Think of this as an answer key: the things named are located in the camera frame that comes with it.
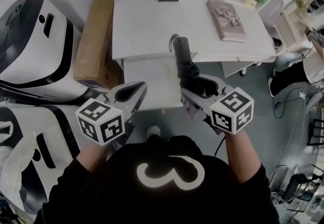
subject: wire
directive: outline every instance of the wire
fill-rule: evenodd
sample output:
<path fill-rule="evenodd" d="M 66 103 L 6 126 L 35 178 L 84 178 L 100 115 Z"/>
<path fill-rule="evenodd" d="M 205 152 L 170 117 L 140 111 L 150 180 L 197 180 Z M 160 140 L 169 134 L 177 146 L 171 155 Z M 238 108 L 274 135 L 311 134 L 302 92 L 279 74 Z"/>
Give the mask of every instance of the wire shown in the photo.
<path fill-rule="evenodd" d="M 319 80 L 319 81 L 317 81 L 317 82 L 314 82 L 314 83 L 310 83 L 309 81 L 307 81 L 306 83 L 308 83 L 308 84 L 318 84 L 318 83 L 320 83 L 320 82 L 322 82 L 323 81 L 323 79 L 321 79 L 321 80 Z"/>
<path fill-rule="evenodd" d="M 169 40 L 169 51 L 172 52 L 172 43 L 175 39 L 178 39 L 179 35 L 173 34 Z"/>
<path fill-rule="evenodd" d="M 276 119 L 281 119 L 281 118 L 284 116 L 284 114 L 285 114 L 285 110 L 286 110 L 286 103 L 289 103 L 289 102 L 292 102 L 292 101 L 295 101 L 295 100 L 298 100 L 298 99 L 302 99 L 302 97 L 298 97 L 298 98 L 294 98 L 294 99 L 291 99 L 291 100 L 287 100 L 288 97 L 289 97 L 289 95 L 290 95 L 294 90 L 296 90 L 296 89 L 300 89 L 300 88 L 297 87 L 297 88 L 292 89 L 292 90 L 288 93 L 288 95 L 286 96 L 286 99 L 285 99 L 284 102 L 277 102 L 277 103 L 275 104 L 275 106 L 274 106 L 274 108 L 273 108 L 273 115 L 274 115 L 274 117 L 275 117 Z M 318 91 L 318 92 L 315 92 L 315 93 L 311 93 L 311 94 L 309 94 L 309 95 L 306 95 L 305 98 L 306 98 L 306 97 L 310 97 L 310 96 L 312 96 L 312 95 L 314 95 L 314 94 L 322 93 L 323 91 L 324 91 L 324 89 L 321 89 L 321 90 Z M 276 113 L 275 113 L 275 111 L 276 111 L 276 109 L 278 109 L 278 107 L 279 107 L 281 104 L 284 104 L 284 106 L 283 106 L 283 112 L 282 112 L 281 116 L 277 116 Z"/>
<path fill-rule="evenodd" d="M 222 143 L 224 142 L 225 139 L 226 139 L 226 136 L 222 139 L 221 143 L 218 145 L 218 148 L 217 148 L 217 150 L 216 150 L 216 152 L 215 152 L 214 157 L 216 157 L 217 152 L 218 152 L 218 150 L 220 149 L 220 147 L 221 147 L 221 145 L 222 145 Z"/>
<path fill-rule="evenodd" d="M 304 100 L 304 118 L 303 118 L 303 127 L 302 127 L 302 131 L 304 131 L 304 127 L 305 127 L 305 111 L 306 111 L 306 100 Z M 300 138 L 300 141 L 299 141 L 299 150 L 298 150 L 298 154 L 300 154 L 300 150 L 301 150 L 301 147 L 302 147 L 302 141 L 303 141 L 303 135 L 301 136 Z M 295 166 L 298 166 L 297 164 L 297 160 L 299 158 L 296 157 L 295 158 Z"/>
<path fill-rule="evenodd" d="M 289 138 L 288 138 L 288 141 L 287 141 L 287 144 L 286 144 L 285 150 L 283 151 L 283 154 L 282 154 L 282 156 L 281 156 L 281 158 L 280 158 L 279 165 L 281 165 L 281 161 L 282 161 L 282 159 L 283 159 L 283 157 L 284 157 L 284 154 L 285 154 L 285 152 L 286 152 L 286 150 L 287 150 L 287 147 L 288 147 L 288 144 L 289 144 L 290 138 L 291 138 L 291 136 L 292 136 L 292 134 L 293 134 L 293 130 L 294 130 L 295 122 L 296 122 L 296 118 L 297 118 L 298 107 L 299 107 L 299 101 L 298 101 L 297 108 L 296 108 L 296 113 L 295 113 L 295 118 L 294 118 L 294 122 L 293 122 L 292 130 L 291 130 L 291 132 L 290 132 L 290 135 L 289 135 Z"/>
<path fill-rule="evenodd" d="M 271 176 L 274 174 L 274 172 L 276 172 L 278 170 L 280 165 L 278 165 L 269 175 L 268 175 L 268 179 L 271 179 Z"/>
<path fill-rule="evenodd" d="M 314 45 L 313 45 L 312 48 L 310 48 L 309 52 L 308 52 L 308 53 L 303 57 L 302 61 L 303 61 L 304 59 L 306 59 L 307 55 L 312 51 L 313 48 L 314 48 Z"/>
<path fill-rule="evenodd" d="M 310 87 L 313 91 L 316 91 L 316 89 L 312 87 L 312 84 L 311 84 L 311 83 L 309 83 L 309 82 L 306 82 L 306 83 L 309 85 L 309 87 Z"/>

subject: black and white marker cube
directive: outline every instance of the black and white marker cube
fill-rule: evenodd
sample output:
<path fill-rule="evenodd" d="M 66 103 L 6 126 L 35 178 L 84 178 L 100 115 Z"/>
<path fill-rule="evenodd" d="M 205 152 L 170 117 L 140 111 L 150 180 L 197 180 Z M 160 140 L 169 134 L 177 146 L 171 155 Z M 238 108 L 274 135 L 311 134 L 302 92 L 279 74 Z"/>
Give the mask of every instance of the black and white marker cube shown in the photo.
<path fill-rule="evenodd" d="M 125 133 L 123 111 L 93 98 L 75 114 L 82 133 L 102 146 Z"/>
<path fill-rule="evenodd" d="M 212 125 L 235 134 L 253 119 L 254 100 L 239 87 L 210 106 Z"/>

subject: white sneaker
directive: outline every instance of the white sneaker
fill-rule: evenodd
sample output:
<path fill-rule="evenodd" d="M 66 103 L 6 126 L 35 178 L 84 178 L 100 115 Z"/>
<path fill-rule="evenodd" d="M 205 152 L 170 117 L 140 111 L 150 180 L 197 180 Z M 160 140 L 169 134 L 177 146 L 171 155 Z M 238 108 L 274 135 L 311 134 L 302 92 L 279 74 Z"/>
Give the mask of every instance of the white sneaker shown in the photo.
<path fill-rule="evenodd" d="M 271 88 L 270 88 L 270 84 L 272 83 L 272 80 L 273 80 L 272 77 L 270 77 L 270 78 L 268 79 L 268 86 L 269 86 L 270 96 L 271 96 L 271 97 L 274 97 L 274 95 L 273 95 L 272 92 L 271 92 Z"/>
<path fill-rule="evenodd" d="M 157 126 L 152 126 L 152 127 L 148 128 L 146 135 L 147 135 L 147 138 L 149 138 L 152 135 L 158 135 L 160 137 L 161 136 L 160 128 Z"/>

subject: white desk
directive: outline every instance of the white desk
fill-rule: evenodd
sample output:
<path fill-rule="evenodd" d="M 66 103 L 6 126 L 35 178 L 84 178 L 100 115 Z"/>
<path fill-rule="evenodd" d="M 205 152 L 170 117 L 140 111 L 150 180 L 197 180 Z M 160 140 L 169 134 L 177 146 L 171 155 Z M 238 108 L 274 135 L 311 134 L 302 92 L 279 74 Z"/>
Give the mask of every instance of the white desk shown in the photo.
<path fill-rule="evenodd" d="M 112 57 L 124 59 L 126 82 L 148 83 L 149 92 L 141 110 L 181 105 L 175 61 L 169 52 L 169 40 L 174 33 L 188 38 L 190 51 L 197 53 L 194 62 L 262 62 L 275 56 L 257 12 L 233 0 L 247 41 L 221 41 L 207 8 L 207 1 L 122 0 L 115 3 Z"/>

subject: small flower pot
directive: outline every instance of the small flower pot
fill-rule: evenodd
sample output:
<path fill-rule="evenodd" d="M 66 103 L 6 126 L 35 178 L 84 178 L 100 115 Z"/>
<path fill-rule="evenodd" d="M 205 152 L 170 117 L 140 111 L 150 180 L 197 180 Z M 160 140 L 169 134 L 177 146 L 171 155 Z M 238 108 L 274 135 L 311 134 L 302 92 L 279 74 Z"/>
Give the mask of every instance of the small flower pot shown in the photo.
<path fill-rule="evenodd" d="M 255 6 L 257 5 L 257 1 L 255 0 L 241 0 L 243 2 L 244 5 L 248 6 L 248 7 L 252 7 L 255 8 Z"/>

